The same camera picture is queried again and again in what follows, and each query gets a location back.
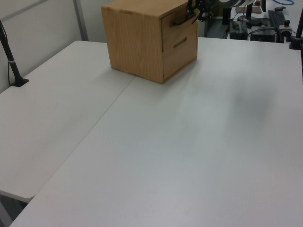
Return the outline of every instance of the white table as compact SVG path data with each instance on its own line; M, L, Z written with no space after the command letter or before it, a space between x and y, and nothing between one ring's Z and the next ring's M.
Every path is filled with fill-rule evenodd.
M283 10L283 13L284 13L285 18L287 20L290 20L290 26L296 32L297 28L298 28L302 8L303 8L303 1L302 0L294 0L294 2L295 2L294 5L285 6L286 9ZM283 5L275 3L272 0L267 0L266 1L266 12L264 13L262 11L261 14L253 13L253 14L251 14L251 16L256 17L256 18L269 18L268 10L275 10L276 7L280 7L280 6L283 6ZM234 18L235 15L236 15L236 8L234 7L234 8L232 8L232 11L231 11L231 18Z
M199 38L165 85L131 82L12 227L301 227L300 57Z
M29 202L134 78L106 49L74 42L0 94L0 194Z

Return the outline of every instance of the keyboard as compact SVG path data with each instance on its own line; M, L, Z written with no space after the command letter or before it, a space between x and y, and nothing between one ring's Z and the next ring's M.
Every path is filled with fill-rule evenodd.
M286 21L283 12L269 10L268 15L270 24L275 29L278 29L280 25L284 25L284 22Z

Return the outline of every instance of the wooden cabinet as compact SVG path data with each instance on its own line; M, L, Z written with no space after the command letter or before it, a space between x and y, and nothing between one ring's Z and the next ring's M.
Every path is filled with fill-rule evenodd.
M102 7L113 69L165 83L197 58L198 23L180 26L187 0L116 0Z

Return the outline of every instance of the floor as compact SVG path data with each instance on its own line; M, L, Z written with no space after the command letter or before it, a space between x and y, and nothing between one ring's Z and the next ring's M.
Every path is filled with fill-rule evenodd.
M222 25L222 19L213 19L207 32L208 38L222 39L228 25Z
M0 195L0 227L9 227L27 203Z

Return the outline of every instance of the white wall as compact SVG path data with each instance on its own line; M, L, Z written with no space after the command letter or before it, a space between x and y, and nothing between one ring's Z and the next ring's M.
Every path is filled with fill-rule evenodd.
M39 0L0 0L0 18L4 18L36 2L39 2Z
M81 0L84 22L89 41L106 43L101 6L114 0ZM199 36L204 36L204 23L199 24Z
M48 0L3 22L3 26L21 76L27 75L72 42L81 40L73 0ZM9 87L7 63L0 45L0 93Z

